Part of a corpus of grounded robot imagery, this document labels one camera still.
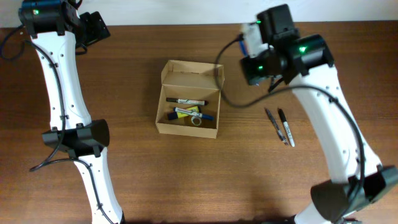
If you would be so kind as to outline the black permanent marker grey barrel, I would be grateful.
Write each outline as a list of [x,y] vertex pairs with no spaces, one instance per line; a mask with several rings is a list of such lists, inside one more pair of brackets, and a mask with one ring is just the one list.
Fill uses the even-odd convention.
[[288,122],[287,122],[287,118],[285,117],[285,114],[284,114],[283,110],[279,108],[279,109],[278,109],[278,114],[279,114],[280,120],[282,121],[282,124],[283,124],[283,126],[284,126],[284,129],[285,129],[285,132],[286,132],[287,137],[288,137],[288,139],[289,139],[290,145],[291,145],[292,147],[295,147],[294,138],[293,138],[293,135],[292,135],[292,133],[291,133],[289,124],[288,124]]

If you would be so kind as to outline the black ballpoint pen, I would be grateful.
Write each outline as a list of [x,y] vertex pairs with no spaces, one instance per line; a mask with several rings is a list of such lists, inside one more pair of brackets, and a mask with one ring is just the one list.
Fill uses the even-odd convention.
[[288,146],[289,144],[288,144],[288,142],[287,142],[285,136],[283,135],[282,131],[280,130],[280,128],[279,128],[279,126],[278,126],[278,124],[277,124],[275,118],[273,117],[272,113],[271,113],[267,108],[265,108],[265,112],[266,112],[266,114],[267,114],[269,120],[271,121],[273,127],[275,128],[276,133],[277,133],[279,139],[280,139],[286,146]]

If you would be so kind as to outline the blue whiteboard marker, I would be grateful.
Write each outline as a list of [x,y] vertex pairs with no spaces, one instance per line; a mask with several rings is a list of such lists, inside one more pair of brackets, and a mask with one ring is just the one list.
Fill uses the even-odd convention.
[[183,114],[187,114],[189,116],[199,117],[199,118],[207,119],[207,120],[210,120],[210,121],[214,120],[213,116],[210,116],[210,115],[207,115],[207,114],[203,114],[203,113],[200,113],[200,112],[196,112],[196,111],[186,110],[186,109],[182,109],[182,108],[178,108],[178,107],[175,107],[174,111],[177,112],[177,113],[183,113]]

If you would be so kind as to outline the brown cardboard box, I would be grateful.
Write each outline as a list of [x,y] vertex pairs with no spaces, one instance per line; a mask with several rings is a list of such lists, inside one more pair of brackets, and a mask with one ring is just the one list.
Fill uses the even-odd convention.
[[222,65],[169,60],[161,72],[158,132],[215,139],[223,83]]

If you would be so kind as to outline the black whiteboard marker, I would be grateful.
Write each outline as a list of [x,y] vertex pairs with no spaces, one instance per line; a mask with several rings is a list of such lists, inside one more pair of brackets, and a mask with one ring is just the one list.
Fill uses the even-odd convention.
[[200,105],[200,106],[206,106],[209,104],[209,101],[206,100],[188,100],[181,98],[166,98],[166,101],[171,103],[181,103],[187,105]]

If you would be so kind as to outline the yellow tape roll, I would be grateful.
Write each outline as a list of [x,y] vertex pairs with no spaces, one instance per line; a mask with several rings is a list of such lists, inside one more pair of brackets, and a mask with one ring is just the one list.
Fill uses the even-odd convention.
[[191,123],[194,126],[201,126],[202,125],[202,117],[203,117],[203,115],[201,113],[190,114]]

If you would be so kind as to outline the yellow highlighter with dark cap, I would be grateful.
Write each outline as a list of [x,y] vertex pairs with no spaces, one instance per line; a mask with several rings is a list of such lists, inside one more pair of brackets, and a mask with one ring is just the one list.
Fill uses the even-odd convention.
[[[192,107],[186,108],[186,110],[201,113],[201,108],[199,106],[192,106]],[[188,114],[186,114],[186,113],[176,112],[176,108],[174,107],[173,111],[171,113],[167,114],[167,119],[170,121],[170,120],[184,118],[187,116],[188,116]]]

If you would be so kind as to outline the blue ballpoint pen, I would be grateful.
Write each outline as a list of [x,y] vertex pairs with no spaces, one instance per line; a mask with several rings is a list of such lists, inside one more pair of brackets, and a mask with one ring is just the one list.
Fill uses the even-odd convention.
[[242,54],[244,55],[244,57],[247,57],[247,56],[248,56],[248,53],[247,53],[247,50],[246,50],[246,47],[245,47],[245,44],[244,44],[244,41],[243,41],[243,40],[240,40],[240,41],[239,41],[239,47],[240,47],[241,52],[242,52]]

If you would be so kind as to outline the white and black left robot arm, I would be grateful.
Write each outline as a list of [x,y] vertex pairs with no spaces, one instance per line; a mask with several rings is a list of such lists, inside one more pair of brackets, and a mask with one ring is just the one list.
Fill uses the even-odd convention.
[[27,44],[41,62],[50,104],[50,129],[42,138],[53,151],[31,171],[74,163],[85,186],[92,223],[124,223],[108,169],[108,124],[91,118],[76,66],[76,56],[110,32],[98,11],[79,14],[80,5],[79,1],[29,0],[19,8],[19,19],[30,35]]

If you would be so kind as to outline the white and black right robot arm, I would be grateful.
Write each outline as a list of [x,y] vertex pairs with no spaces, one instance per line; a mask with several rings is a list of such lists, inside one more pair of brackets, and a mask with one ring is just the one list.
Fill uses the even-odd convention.
[[307,113],[330,179],[310,190],[311,203],[291,223],[347,223],[397,185],[397,168],[384,166],[367,144],[341,90],[334,58],[318,34],[302,37],[288,5],[272,7],[241,28],[247,82],[281,77]]

